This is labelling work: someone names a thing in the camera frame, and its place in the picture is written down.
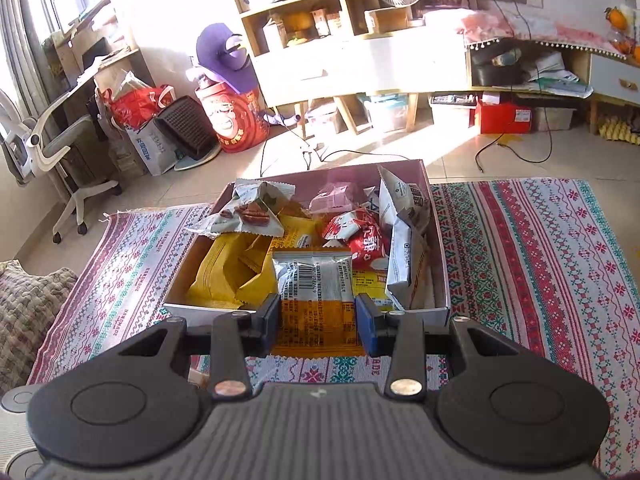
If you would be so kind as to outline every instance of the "patterned rug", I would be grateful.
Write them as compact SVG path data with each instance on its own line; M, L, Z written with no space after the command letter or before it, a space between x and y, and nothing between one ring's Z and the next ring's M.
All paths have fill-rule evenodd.
M638 291L587 183L525 179L433 186L453 309L595 384L611 409L595 465L638 468ZM166 316L159 308L210 205L110 216L107 231L38 352L49 381ZM208 358L199 363L207 367ZM247 359L263 381L374 381L388 358ZM427 360L431 388L446 380Z

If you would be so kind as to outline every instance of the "shopping bag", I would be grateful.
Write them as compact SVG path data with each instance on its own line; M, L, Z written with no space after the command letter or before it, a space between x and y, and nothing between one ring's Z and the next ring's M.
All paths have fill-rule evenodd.
M178 162L177 146L158 130L153 120L144 124L139 130L134 128L125 128L125 130L153 176L169 171Z
M175 101L174 87L162 85L158 88L139 88L113 99L107 88L102 94L116 123L122 127L139 130L165 106Z

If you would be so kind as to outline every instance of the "electric cord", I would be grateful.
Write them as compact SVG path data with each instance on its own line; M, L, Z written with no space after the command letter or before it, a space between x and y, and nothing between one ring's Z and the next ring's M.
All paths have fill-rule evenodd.
M527 19L522 15L522 13L520 12L520 8L518 7L518 3L515 0L512 0L515 7L516 7L516 11L518 12L518 15L522 18L522 20L524 21L525 25L527 25L527 30L529 32L529 41L532 41L533 39L533 35L531 33L531 28L529 26L529 22L527 21ZM507 24L509 25L509 28L511 29L511 33L513 34L513 37L516 37L515 31L513 30L513 27L511 27L511 23L509 22L509 20L507 19L506 14L504 13L504 11L502 10L502 7L498 4L498 2L496 0L494 0L494 4L496 5L496 7L498 7L498 10L500 10L500 13L502 14L502 17L504 18L504 21L507 22ZM536 67L536 72L538 73L538 88L540 90L540 93L543 92L542 90L542 83L540 83L540 70L538 69L538 65L535 65ZM482 168L482 166L480 165L480 162L478 161L478 157L479 155L484 152L484 150L490 148L491 146L493 146L494 144L497 144L498 146L502 147L502 148L507 148L508 150L511 150L511 152L513 153L513 155L515 155L517 158L519 158L520 160L524 161L524 162L528 162L529 164L542 164L546 161L548 161L551 158L551 155L553 153L554 150L554 138L553 135L551 134L552 130L549 127L549 119L548 116L546 114L546 107L543 107L543 111L545 113L545 122L546 122L546 130L548 132L549 135L549 153L548 155L543 158L542 160L530 160L528 158L525 158L523 156L521 156L519 153L517 153L511 146L509 146L508 144L500 144L499 141L501 138L503 138L506 134L502 133L500 134L499 137L497 137L497 139L492 140L492 142L490 142L489 144L487 144L486 146L483 146L477 153L475 156L475 161L476 161L476 166L478 167L478 170L481 173L484 173L484 169ZM508 126L511 126L513 123L515 122L515 120L511 121L511 123L508 124Z
M260 83L258 83L258 90L260 91L260 94L262 96L264 96L264 94L262 93L262 88L260 86ZM273 110L275 113L278 112L275 108L272 108L272 107L265 107L265 108L267 110ZM398 155L397 153L367 153L367 152L359 152L357 150L335 150L334 152L327 153L325 156L320 156L318 154L318 152L316 152L316 150L314 150L311 147L311 144L306 142L305 139L302 139L299 135L297 135L286 124L284 124L284 127L291 133L291 135L294 135L297 140L301 140L302 142L304 142L306 144L306 146L308 147L308 150L302 150L302 157L305 160L306 170L307 171L311 170L312 155L315 155L318 158L318 161L321 164L324 164L325 162L327 162L327 159L330 156L335 155L336 153L356 153L358 155L375 155L375 156L396 156L396 157L399 157L399 158L404 158L404 160L411 160L409 157L404 156L404 155ZM260 156L260 178L262 178L264 176L264 173L266 172L266 170L269 169L269 168L266 168L266 170L263 169L263 166L264 166L264 151L265 151L265 149L267 147L268 140L269 140L269 137L267 136L267 138L264 139L264 142L262 144L262 155Z

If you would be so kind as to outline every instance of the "curtain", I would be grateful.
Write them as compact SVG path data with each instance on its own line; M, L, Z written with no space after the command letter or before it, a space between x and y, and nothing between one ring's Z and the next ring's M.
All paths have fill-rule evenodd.
M23 117L39 117L49 106L49 97L43 83L50 78L46 69L38 68L36 57L40 58L40 64L44 59L44 51L37 41L37 35L33 30L33 23L29 14L28 5L22 4L26 0L0 0L0 32L4 53L9 66L9 72L17 93L17 107ZM45 127L45 135L53 139L60 132L53 121L48 121ZM66 187L55 171L47 173L63 201L69 197Z

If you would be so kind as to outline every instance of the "purple hat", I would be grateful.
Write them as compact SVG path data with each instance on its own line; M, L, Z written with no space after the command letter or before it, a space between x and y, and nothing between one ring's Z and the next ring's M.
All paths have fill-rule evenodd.
M258 86L258 78L244 48L238 48L241 36L224 23L204 28L196 42L198 62L211 70L238 94L246 94Z

